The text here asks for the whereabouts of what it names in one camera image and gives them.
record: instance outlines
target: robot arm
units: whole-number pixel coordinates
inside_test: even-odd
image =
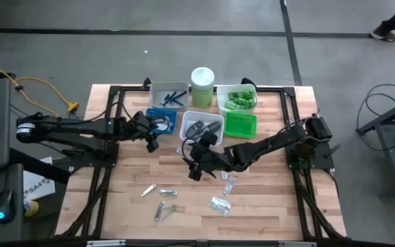
[[[190,156],[184,158],[189,165],[189,178],[199,181],[202,172],[215,177],[213,171],[243,172],[257,162],[264,154],[280,148],[294,145],[295,155],[300,160],[310,160],[315,156],[315,147],[319,143],[330,141],[332,134],[322,117],[308,117],[285,126],[272,137],[256,143],[240,143],[224,148],[223,153],[210,150],[217,136],[205,132],[198,143],[192,144]]]
[[[153,132],[158,126],[154,119],[144,116],[141,111],[129,121],[126,121],[125,117],[82,121],[36,113],[18,119],[16,127],[16,138],[23,143],[53,141],[93,152],[99,147],[99,139],[105,141],[145,139],[149,152],[158,148],[157,135]],[[82,137],[79,134],[91,134],[94,138]]]

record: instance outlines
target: wooden table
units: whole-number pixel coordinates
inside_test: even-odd
[[[101,113],[106,107],[110,85],[94,84],[91,89],[85,119]],[[317,106],[310,86],[295,87],[300,117],[316,112]],[[125,107],[131,115],[149,108],[147,92],[125,94]],[[205,110],[218,113],[217,100]],[[149,154],[145,141],[120,143],[117,166],[112,171],[101,237],[104,239],[240,239],[240,240],[293,240],[302,239],[298,217],[294,182],[287,169],[284,149],[272,152],[254,163],[242,173],[230,173],[237,177],[229,196],[222,191],[226,181],[203,174],[200,182],[188,178],[189,168],[176,152],[182,141],[179,130],[182,114],[178,113],[178,125],[173,135],[165,134],[158,139],[159,148]],[[224,136],[222,147],[246,141],[258,141],[275,134],[283,127],[280,98],[276,93],[259,93],[259,106],[255,140]],[[56,233],[62,233],[84,208],[92,168],[82,168],[70,177]],[[313,185],[318,207],[335,229],[345,235],[336,188],[331,177],[324,171],[312,171]],[[141,197],[151,184],[155,191]],[[161,197],[159,189],[177,189],[177,197]],[[232,202],[230,215],[224,217],[208,207],[213,196]],[[154,216],[160,201],[166,208],[177,204],[174,213],[162,222]],[[310,210],[308,223],[313,231]]]

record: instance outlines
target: white container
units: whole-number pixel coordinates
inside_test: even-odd
[[[161,105],[165,103],[164,99],[168,94],[172,95],[176,92],[176,95],[179,95],[184,91],[186,92],[185,95],[177,99],[177,101],[184,106],[176,103],[167,103],[165,107]],[[181,111],[187,110],[189,104],[189,84],[186,82],[152,82],[150,85],[149,103],[151,106],[157,108],[168,108]]]
[[[214,73],[206,67],[191,72],[191,101],[197,108],[208,108],[213,102]]]
[[[222,138],[224,137],[225,118],[221,115],[201,113],[195,111],[187,111],[184,113],[184,116],[182,116],[182,125],[181,131],[179,132],[179,137],[183,141],[186,139],[185,133],[187,132],[187,130],[197,121],[202,121],[204,123],[204,127],[218,121],[220,124],[220,129],[215,133],[217,135],[216,145],[219,145],[222,142]]]
[[[225,108],[225,103],[229,100],[229,93],[244,92],[249,90],[254,91],[255,106],[253,108],[245,110],[229,110]],[[219,114],[223,116],[226,115],[226,112],[251,114],[254,112],[255,108],[257,108],[257,92],[255,90],[255,86],[251,84],[217,86],[217,105],[219,106]]]

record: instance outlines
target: green tray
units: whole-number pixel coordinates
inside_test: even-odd
[[[225,134],[234,137],[255,138],[257,135],[257,116],[227,112]]]

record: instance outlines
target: shoe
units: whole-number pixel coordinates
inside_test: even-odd
[[[380,26],[378,26],[373,32],[371,32],[371,37],[383,40],[387,42],[394,42],[395,41],[395,30],[389,31],[388,33],[384,34],[380,31]]]

